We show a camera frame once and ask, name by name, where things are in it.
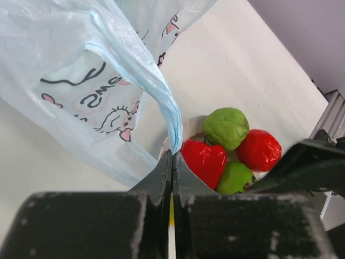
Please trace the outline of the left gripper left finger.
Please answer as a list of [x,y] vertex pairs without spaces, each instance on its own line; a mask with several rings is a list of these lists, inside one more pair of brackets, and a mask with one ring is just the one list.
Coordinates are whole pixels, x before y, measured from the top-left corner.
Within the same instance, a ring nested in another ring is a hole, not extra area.
[[173,156],[126,192],[37,192],[20,206],[1,258],[167,258]]

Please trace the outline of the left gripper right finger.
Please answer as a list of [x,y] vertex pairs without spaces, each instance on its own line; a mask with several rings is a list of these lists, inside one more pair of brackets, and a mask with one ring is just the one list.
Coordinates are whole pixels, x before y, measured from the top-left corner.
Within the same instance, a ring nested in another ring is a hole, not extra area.
[[336,258],[310,201],[299,194],[219,195],[172,158],[177,258]]

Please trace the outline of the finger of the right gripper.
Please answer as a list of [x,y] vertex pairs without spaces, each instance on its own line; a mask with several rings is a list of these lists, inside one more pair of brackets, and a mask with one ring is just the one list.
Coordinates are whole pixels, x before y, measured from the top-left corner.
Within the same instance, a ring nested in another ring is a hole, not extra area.
[[249,193],[297,191],[344,193],[344,137],[332,142],[325,130],[293,145]]

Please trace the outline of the orange red tomato toy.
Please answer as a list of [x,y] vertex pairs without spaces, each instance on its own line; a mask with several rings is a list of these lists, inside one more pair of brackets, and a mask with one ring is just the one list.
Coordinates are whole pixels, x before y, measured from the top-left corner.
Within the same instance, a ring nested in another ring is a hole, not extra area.
[[251,129],[237,147],[236,155],[240,162],[255,172],[268,172],[282,156],[282,148],[269,132]]

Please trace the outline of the green watermelon toy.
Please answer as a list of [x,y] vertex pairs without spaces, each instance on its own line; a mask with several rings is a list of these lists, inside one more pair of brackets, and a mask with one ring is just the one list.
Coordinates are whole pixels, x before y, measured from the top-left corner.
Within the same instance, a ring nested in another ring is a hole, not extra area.
[[223,195],[244,193],[256,182],[256,177],[247,166],[238,161],[229,161],[220,177],[216,192]]

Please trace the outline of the red bell pepper toy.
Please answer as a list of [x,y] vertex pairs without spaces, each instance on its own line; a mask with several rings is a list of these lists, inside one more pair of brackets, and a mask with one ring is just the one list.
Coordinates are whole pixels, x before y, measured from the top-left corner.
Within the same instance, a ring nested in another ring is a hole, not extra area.
[[181,153],[189,169],[211,189],[216,189],[226,166],[226,151],[221,145],[187,140]]

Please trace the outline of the green custard apple toy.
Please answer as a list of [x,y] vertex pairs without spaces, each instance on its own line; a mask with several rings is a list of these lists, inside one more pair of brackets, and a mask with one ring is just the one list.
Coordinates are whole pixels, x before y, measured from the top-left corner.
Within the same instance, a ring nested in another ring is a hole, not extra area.
[[233,107],[219,108],[203,120],[203,132],[208,140],[226,151],[235,150],[248,135],[249,128],[245,114]]

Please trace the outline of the light blue plastic bag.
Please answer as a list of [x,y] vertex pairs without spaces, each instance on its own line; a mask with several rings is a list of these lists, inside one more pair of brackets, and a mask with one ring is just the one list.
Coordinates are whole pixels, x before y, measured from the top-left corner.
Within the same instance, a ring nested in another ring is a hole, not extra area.
[[147,97],[170,147],[182,118],[160,71],[214,1],[1,1],[1,97],[92,167],[132,187],[157,164],[132,137]]

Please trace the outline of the yellow orange mango toy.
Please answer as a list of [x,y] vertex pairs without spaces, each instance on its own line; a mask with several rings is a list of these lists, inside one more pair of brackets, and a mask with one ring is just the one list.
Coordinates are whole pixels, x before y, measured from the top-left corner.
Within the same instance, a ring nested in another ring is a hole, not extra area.
[[175,218],[174,218],[174,199],[173,199],[173,196],[170,197],[169,224],[170,224],[171,226],[174,226],[174,225],[175,225]]

